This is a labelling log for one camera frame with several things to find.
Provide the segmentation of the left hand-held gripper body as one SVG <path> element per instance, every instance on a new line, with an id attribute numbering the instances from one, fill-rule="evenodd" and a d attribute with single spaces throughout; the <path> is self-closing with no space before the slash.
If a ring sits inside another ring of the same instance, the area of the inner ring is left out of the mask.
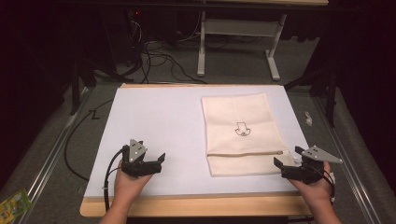
<path id="1" fill-rule="evenodd" d="M 134 178 L 144 175 L 157 174 L 162 170 L 162 163 L 156 161 L 144 161 L 147 148 L 142 141 L 130 140 L 128 154 L 122 153 L 121 170 Z"/>

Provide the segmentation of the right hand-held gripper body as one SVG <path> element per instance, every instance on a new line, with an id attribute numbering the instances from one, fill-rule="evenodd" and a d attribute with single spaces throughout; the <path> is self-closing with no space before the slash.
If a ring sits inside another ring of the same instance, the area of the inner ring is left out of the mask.
<path id="1" fill-rule="evenodd" d="M 313 146 L 305 149 L 300 166 L 291 166 L 280 170 L 281 176 L 287 179 L 302 181 L 311 184 L 319 181 L 325 174 L 324 162 L 342 163 L 343 160 L 329 152 Z"/>

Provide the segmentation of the cream cloth zipper bag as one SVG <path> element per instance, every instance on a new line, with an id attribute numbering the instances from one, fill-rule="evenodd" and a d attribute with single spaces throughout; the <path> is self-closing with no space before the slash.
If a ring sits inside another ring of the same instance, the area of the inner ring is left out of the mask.
<path id="1" fill-rule="evenodd" d="M 266 94 L 206 96 L 202 107 L 213 176 L 277 174 L 275 159 L 295 164 Z"/>

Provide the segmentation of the person's right hand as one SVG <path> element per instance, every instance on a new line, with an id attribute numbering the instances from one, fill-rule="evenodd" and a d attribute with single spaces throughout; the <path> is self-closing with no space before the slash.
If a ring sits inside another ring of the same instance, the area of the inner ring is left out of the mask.
<path id="1" fill-rule="evenodd" d="M 311 184 L 290 179 L 290 183 L 299 190 L 304 201 L 310 209 L 324 208 L 332 206 L 331 187 L 324 179 Z"/>

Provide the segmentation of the person's left hand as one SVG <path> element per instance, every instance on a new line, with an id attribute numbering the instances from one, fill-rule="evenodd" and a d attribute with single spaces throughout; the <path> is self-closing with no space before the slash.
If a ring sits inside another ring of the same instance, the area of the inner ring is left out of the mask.
<path id="1" fill-rule="evenodd" d="M 140 195 L 152 175 L 133 178 L 123 171 L 118 171 L 114 183 L 114 199 L 116 205 L 130 206 Z"/>

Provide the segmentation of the white table mat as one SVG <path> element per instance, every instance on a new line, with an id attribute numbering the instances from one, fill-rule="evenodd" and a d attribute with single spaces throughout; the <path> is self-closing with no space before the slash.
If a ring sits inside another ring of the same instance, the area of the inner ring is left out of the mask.
<path id="1" fill-rule="evenodd" d="M 214 177 L 205 155 L 204 96 L 265 93 L 286 145 L 308 144 L 289 97 L 277 85 L 203 85 L 121 87 L 114 98 L 92 168 L 87 198 L 103 195 L 106 169 L 116 152 L 132 139 L 148 148 L 145 159 L 165 156 L 162 171 L 143 194 L 149 196 L 207 195 L 293 191 L 280 174 Z"/>

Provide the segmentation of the black metal stand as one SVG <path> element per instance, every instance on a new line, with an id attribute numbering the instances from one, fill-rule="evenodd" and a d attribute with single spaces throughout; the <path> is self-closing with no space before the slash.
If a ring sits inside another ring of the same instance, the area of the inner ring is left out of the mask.
<path id="1" fill-rule="evenodd" d="M 325 118 L 328 123 L 333 127 L 333 114 L 336 92 L 336 79 L 337 79 L 337 66 L 324 66 L 316 71 L 309 72 L 302 77 L 299 77 L 284 86 L 286 91 L 294 87 L 311 83 L 309 93 L 312 97 L 326 96 Z"/>
<path id="2" fill-rule="evenodd" d="M 93 63 L 88 59 L 77 59 L 72 66 L 71 90 L 72 90 L 72 109 L 70 114 L 75 115 L 80 105 L 80 81 L 85 87 L 96 86 L 96 79 L 93 74 Z"/>

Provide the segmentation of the green printed packet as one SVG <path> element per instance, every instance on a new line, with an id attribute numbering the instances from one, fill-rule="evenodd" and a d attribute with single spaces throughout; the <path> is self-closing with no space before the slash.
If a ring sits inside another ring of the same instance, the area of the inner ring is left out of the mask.
<path id="1" fill-rule="evenodd" d="M 0 224 L 9 224 L 32 206 L 25 189 L 20 189 L 0 203 Z"/>

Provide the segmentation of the metal floor rail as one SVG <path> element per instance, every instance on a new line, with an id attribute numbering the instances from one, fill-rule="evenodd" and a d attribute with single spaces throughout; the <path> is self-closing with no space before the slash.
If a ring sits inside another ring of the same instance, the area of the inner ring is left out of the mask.
<path id="1" fill-rule="evenodd" d="M 376 177 L 378 169 L 357 132 L 355 123 L 348 118 L 333 116 L 331 123 L 325 114 L 325 103 L 314 97 L 320 119 L 332 139 L 332 151 L 343 163 L 336 166 L 341 177 L 337 179 L 336 201 L 348 223 L 384 224 L 379 208 L 375 207 L 375 189 L 371 187 L 370 173 L 374 173 L 374 184 L 381 184 Z"/>
<path id="2" fill-rule="evenodd" d="M 18 179 L 26 187 L 31 207 L 11 224 L 26 224 L 38 202 L 50 176 L 61 157 L 67 137 L 70 135 L 81 107 L 92 93 L 92 88 L 84 87 L 77 92 L 79 102 L 73 107 L 72 89 L 66 90 L 65 102 L 45 122 L 43 129 L 18 165 Z"/>

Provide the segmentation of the white metal desk frame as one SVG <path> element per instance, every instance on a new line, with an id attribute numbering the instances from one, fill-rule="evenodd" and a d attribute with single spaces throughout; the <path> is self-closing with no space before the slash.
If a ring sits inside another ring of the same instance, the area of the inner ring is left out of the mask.
<path id="1" fill-rule="evenodd" d="M 286 18 L 287 15 L 282 14 L 277 21 L 208 19 L 205 16 L 205 12 L 202 12 L 197 76 L 203 77 L 205 75 L 205 37 L 207 35 L 240 35 L 272 38 L 272 47 L 267 49 L 264 53 L 272 80 L 279 81 L 280 74 L 278 73 L 274 56 L 280 36 L 283 32 Z"/>

